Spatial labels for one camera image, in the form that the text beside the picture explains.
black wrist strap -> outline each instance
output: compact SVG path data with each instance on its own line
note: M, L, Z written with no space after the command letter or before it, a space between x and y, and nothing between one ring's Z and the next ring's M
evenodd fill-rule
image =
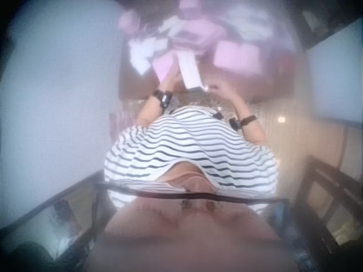
M160 90L156 90L153 92L153 96L155 96L160 101L160 107L162 108L162 113L167 109L170 104L172 98L172 92L166 91L162 92Z
M236 118L229 119L229 124L232 129L238 131L242 128L242 126L247 126L250 122L257 120L257 117L254 115L248 116L247 118L242 119L241 121L236 120Z

wrist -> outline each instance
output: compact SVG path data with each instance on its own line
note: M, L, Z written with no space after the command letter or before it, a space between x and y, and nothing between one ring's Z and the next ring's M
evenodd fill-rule
M166 85L166 84L160 84L158 89L162 92L166 92L166 91L169 91L169 92L172 92L174 88L170 87L169 85Z

pink box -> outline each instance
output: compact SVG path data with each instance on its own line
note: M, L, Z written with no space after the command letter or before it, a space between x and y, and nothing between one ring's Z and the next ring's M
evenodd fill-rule
M237 74L261 74L260 49L250 44L219 41L213 63Z
M169 69L172 66L174 60L174 54L175 51L171 50L153 61L153 68L156 75L158 76L159 82L162 82L169 72Z
M131 35L136 33L140 27L141 18L134 10L128 10L122 14L119 20L119 29Z

black and white striped top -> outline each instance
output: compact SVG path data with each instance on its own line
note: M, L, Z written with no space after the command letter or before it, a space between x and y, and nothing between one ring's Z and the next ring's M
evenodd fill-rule
M273 197L277 169L272 152L245 141L229 125L214 118L215 113L205 107L182 107L159 117L148 128L127 128L107 153L105 181L117 180L132 189L183 191L155 180L184 161L199 167L220 194L234 190L243 196ZM127 202L119 193L109 194L116 207ZM252 208L260 210L264 206Z

wall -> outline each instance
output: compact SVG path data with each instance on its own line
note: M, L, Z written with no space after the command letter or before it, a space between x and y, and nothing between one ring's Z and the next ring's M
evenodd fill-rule
M1 227L103 167L117 103L121 7L36 0L9 28L1 83Z
M362 18L308 52L316 114L362 122Z

